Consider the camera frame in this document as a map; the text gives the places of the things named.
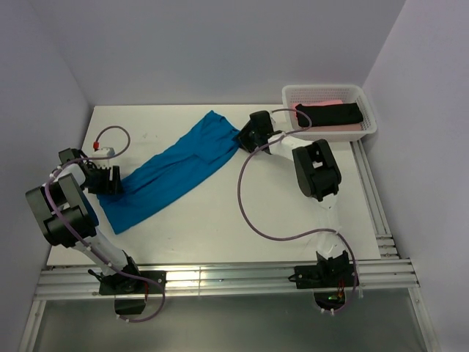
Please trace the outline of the blue t-shirt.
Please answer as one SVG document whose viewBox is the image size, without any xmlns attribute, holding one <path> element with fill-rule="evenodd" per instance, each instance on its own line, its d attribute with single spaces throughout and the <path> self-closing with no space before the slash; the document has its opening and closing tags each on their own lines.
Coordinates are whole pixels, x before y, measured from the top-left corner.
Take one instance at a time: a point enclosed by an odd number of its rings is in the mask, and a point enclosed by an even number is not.
<svg viewBox="0 0 469 352">
<path fill-rule="evenodd" d="M 123 194 L 99 196 L 114 233 L 155 215 L 217 172 L 239 149 L 238 133 L 227 118 L 209 111 L 175 144 L 122 179 Z"/>
</svg>

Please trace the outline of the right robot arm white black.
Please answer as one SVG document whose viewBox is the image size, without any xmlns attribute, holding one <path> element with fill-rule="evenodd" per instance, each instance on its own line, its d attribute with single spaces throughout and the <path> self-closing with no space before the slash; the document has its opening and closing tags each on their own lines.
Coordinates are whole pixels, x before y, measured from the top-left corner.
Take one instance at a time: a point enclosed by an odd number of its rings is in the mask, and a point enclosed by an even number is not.
<svg viewBox="0 0 469 352">
<path fill-rule="evenodd" d="M 271 118 L 271 115 L 276 112 L 298 113 L 307 119 L 308 125 L 295 131 L 277 130 Z M 302 194 L 313 199 L 317 205 L 331 215 L 335 211 L 339 186 L 342 181 L 341 172 L 326 140 L 318 139 L 311 142 L 295 136 L 311 126 L 311 118 L 297 109 L 264 110 L 249 115 L 249 121 L 234 138 L 241 149 L 249 153 L 241 166 L 237 179 L 237 203 L 246 224 L 257 235 L 265 239 L 287 242 L 313 235 L 317 240 L 316 255 L 320 265 L 317 268 L 318 280 L 324 285 L 331 286 L 341 279 L 343 274 L 341 266 L 350 265 L 355 261 L 352 249 L 340 233 L 340 228 L 320 227 L 283 238 L 267 235 L 257 229 L 249 220 L 243 207 L 241 194 L 242 179 L 248 162 L 260 152 L 277 155 L 293 163 L 297 184 Z"/>
</svg>

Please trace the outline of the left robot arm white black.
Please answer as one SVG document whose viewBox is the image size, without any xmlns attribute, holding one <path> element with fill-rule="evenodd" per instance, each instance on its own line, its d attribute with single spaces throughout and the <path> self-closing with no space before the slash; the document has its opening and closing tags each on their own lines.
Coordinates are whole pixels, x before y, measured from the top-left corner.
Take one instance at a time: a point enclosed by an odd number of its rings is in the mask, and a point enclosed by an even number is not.
<svg viewBox="0 0 469 352">
<path fill-rule="evenodd" d="M 60 165 L 47 183 L 26 192 L 26 201 L 44 238 L 52 246 L 73 249 L 100 267 L 93 275 L 112 293 L 136 293 L 143 275 L 125 251 L 99 230 L 99 220 L 84 192 L 120 196 L 124 193 L 120 168 L 111 165 L 114 149 L 96 149 L 91 158 L 79 149 L 59 152 Z"/>
</svg>

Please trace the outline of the white plastic basket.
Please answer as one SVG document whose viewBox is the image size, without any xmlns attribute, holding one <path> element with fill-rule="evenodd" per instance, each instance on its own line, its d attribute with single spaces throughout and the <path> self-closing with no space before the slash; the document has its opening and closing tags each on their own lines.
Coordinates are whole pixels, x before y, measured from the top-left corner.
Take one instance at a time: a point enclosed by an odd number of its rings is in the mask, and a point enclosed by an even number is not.
<svg viewBox="0 0 469 352">
<path fill-rule="evenodd" d="M 295 121 L 291 105 L 296 103 L 319 103 L 327 100 L 342 100 L 344 103 L 357 103 L 364 121 L 360 131 L 308 132 L 297 134 L 305 140 L 326 139 L 329 142 L 355 142 L 362 137 L 377 131 L 377 123 L 372 108 L 363 90 L 354 84 L 291 84 L 282 89 L 282 102 L 287 122 L 292 130 L 300 127 Z"/>
</svg>

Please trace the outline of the black rolled t-shirt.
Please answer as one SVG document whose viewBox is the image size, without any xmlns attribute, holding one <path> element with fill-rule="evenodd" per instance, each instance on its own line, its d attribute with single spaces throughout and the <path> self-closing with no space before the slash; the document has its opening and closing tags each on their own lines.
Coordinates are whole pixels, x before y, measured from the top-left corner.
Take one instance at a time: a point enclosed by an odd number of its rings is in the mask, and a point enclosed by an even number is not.
<svg viewBox="0 0 469 352">
<path fill-rule="evenodd" d="M 363 115 L 357 103 L 341 103 L 326 106 L 295 107 L 298 125 L 302 128 L 352 125 L 363 122 Z"/>
</svg>

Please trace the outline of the pink folded t-shirt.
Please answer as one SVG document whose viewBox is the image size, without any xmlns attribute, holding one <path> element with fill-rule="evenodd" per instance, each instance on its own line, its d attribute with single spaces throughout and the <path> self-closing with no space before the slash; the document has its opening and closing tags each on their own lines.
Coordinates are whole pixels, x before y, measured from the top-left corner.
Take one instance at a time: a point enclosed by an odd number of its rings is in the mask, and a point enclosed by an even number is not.
<svg viewBox="0 0 469 352">
<path fill-rule="evenodd" d="M 326 105 L 333 105 L 333 104 L 341 104 L 344 103 L 342 100 L 327 100 L 319 103 L 296 103 L 291 105 L 293 109 L 295 109 L 296 105 L 303 104 L 304 106 L 326 106 Z M 338 132 L 338 131 L 360 131 L 361 130 L 361 123 L 360 124 L 352 124 L 352 125 L 334 125 L 334 126 L 325 126 L 325 127 L 311 127 L 308 129 L 308 132 Z"/>
</svg>

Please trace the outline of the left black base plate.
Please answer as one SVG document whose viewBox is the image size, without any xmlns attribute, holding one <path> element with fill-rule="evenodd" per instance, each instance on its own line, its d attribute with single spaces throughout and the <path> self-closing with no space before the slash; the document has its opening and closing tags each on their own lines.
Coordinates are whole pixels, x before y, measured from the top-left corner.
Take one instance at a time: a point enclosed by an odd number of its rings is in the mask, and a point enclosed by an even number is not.
<svg viewBox="0 0 469 352">
<path fill-rule="evenodd" d="M 165 271 L 142 271 L 144 280 L 130 279 L 115 274 L 100 282 L 100 296 L 161 294 L 166 285 Z"/>
</svg>

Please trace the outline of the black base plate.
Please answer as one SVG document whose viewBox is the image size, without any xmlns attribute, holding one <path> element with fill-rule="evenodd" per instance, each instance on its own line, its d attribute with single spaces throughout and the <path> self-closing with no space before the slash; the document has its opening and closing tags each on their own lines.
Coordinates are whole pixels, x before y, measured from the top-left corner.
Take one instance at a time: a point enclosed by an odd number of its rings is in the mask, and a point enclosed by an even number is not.
<svg viewBox="0 0 469 352">
<path fill-rule="evenodd" d="M 326 264 L 298 265 L 294 267 L 294 274 L 288 280 L 295 283 L 296 288 L 340 288 L 359 285 L 359 279 L 351 265 L 332 267 Z"/>
<path fill-rule="evenodd" d="M 165 271 L 142 271 L 144 280 L 130 279 L 115 274 L 100 282 L 100 296 L 161 294 L 166 285 Z"/>
</svg>

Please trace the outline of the aluminium rail frame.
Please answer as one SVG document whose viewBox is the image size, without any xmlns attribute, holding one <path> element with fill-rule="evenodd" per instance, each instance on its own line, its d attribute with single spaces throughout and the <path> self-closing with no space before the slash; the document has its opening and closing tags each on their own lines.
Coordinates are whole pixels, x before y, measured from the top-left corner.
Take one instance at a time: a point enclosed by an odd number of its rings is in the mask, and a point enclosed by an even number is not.
<svg viewBox="0 0 469 352">
<path fill-rule="evenodd" d="M 361 188 L 371 216 L 380 259 L 358 262 L 363 290 L 405 290 L 408 308 L 413 314 L 413 328 L 421 336 L 424 351 L 439 351 L 435 330 L 421 295 L 420 282 L 410 259 L 397 250 L 388 221 L 377 193 L 374 178 L 362 142 L 347 145 L 353 154 Z M 286 281 L 295 262 L 212 263 L 157 265 L 147 263 L 145 271 L 165 270 L 169 297 L 234 296 L 292 294 L 295 287 Z M 38 335 L 46 304 L 50 301 L 98 300 L 97 283 L 86 276 L 85 264 L 49 265 L 40 274 L 32 308 L 20 343 L 20 351 L 33 351 L 39 345 Z"/>
</svg>

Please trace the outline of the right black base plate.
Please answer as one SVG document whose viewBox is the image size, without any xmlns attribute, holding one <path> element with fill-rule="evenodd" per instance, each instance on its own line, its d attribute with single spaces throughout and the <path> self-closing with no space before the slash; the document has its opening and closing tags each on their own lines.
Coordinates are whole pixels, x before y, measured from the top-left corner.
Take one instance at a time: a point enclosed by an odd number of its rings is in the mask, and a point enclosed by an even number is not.
<svg viewBox="0 0 469 352">
<path fill-rule="evenodd" d="M 351 265 L 332 267 L 326 264 L 298 265 L 294 267 L 294 274 L 288 280 L 295 283 L 296 288 L 340 288 L 359 285 L 359 279 Z"/>
</svg>

